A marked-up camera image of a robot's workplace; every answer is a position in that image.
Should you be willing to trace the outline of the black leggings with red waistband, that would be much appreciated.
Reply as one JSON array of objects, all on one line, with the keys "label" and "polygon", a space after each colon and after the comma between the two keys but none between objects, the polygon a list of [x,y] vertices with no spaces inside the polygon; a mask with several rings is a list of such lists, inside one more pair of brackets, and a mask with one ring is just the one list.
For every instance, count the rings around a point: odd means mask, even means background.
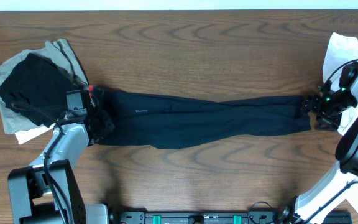
[{"label": "black leggings with red waistband", "polygon": [[90,90],[114,124],[100,145],[183,149],[237,135],[283,136],[311,129],[300,95],[213,102],[97,86]]}]

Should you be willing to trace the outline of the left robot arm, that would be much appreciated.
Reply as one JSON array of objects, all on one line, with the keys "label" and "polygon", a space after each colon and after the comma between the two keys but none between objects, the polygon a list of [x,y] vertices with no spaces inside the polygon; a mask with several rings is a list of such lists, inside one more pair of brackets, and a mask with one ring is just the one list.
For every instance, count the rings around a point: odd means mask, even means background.
[{"label": "left robot arm", "polygon": [[67,108],[59,119],[28,103],[13,101],[11,105],[38,112],[54,125],[40,156],[8,175],[13,222],[113,223],[114,215],[106,204],[84,203],[73,172],[81,153],[98,140],[100,122],[106,120],[89,91],[69,91]]}]

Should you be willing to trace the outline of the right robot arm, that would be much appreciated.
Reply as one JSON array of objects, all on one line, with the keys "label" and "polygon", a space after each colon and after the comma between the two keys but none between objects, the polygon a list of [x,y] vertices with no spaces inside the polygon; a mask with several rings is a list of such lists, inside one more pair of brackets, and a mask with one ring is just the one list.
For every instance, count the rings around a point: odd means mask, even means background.
[{"label": "right robot arm", "polygon": [[[308,98],[303,107],[316,115],[318,124],[339,128],[341,114],[358,107],[358,59],[338,67],[339,88],[331,80],[320,87],[320,94]],[[358,117],[343,135],[335,152],[336,161],[309,191],[295,197],[278,219],[280,223],[322,223],[341,202],[358,198]]]}]

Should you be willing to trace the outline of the white garment on right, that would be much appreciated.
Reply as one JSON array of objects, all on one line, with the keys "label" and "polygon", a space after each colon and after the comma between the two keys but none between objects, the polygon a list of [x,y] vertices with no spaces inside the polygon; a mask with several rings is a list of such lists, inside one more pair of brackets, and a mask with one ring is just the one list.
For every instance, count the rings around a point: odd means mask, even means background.
[{"label": "white garment on right", "polygon": [[[334,32],[330,37],[323,63],[323,80],[332,82],[332,91],[338,91],[340,89],[339,77],[341,76],[341,71],[335,72],[334,70],[339,68],[340,65],[354,59],[358,59],[358,39],[356,37],[339,35]],[[351,93],[356,95],[357,105],[351,106],[343,112],[338,129],[338,133],[341,135],[347,133],[358,117],[358,78],[355,84],[351,86]],[[339,197],[339,200],[347,200],[358,213],[358,184],[354,184],[347,189]]]}]

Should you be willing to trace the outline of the folded black garment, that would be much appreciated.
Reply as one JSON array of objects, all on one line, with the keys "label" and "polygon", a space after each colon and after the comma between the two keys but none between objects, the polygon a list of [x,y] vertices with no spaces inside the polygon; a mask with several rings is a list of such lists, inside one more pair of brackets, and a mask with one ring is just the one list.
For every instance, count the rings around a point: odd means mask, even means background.
[{"label": "folded black garment", "polygon": [[1,84],[0,97],[6,108],[21,114],[37,126],[49,127],[52,121],[45,116],[36,111],[19,110],[12,107],[11,103],[27,103],[57,119],[67,109],[67,92],[78,89],[55,64],[36,54],[28,54]]}]

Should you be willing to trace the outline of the folded white garment under pile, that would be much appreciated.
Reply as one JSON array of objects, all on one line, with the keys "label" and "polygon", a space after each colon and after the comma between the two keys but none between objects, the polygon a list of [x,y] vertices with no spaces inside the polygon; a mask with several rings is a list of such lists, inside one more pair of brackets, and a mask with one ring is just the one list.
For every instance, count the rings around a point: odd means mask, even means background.
[{"label": "folded white garment under pile", "polygon": [[28,142],[31,139],[34,139],[41,134],[51,130],[51,128],[48,128],[44,125],[37,126],[22,115],[19,115],[18,113],[15,113],[12,110],[6,108],[6,104],[2,101],[1,97],[0,114],[4,133],[7,135],[15,135],[18,144]]}]

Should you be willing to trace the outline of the folded beige garment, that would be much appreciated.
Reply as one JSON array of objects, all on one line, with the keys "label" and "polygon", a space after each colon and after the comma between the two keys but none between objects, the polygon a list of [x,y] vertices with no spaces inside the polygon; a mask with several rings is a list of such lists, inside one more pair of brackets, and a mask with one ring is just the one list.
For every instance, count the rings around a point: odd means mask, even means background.
[{"label": "folded beige garment", "polygon": [[[14,67],[22,62],[28,54],[35,54],[54,63],[59,71],[63,72],[64,76],[73,83],[83,85],[86,89],[89,88],[90,84],[86,73],[66,39],[58,39],[53,42],[46,41],[44,48],[25,49],[0,64],[0,86],[13,71]],[[38,124],[34,124],[24,116],[6,108],[5,102],[2,100],[2,94],[0,94],[0,114],[6,134],[14,134],[18,131],[28,131],[39,127]]]}]

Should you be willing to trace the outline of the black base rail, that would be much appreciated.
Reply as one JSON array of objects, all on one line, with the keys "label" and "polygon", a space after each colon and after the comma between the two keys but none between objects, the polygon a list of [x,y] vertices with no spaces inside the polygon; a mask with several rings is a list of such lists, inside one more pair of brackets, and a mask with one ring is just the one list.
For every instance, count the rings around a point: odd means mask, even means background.
[{"label": "black base rail", "polygon": [[252,224],[275,223],[273,211],[252,211],[245,213],[151,213],[122,212],[114,223],[123,224]]}]

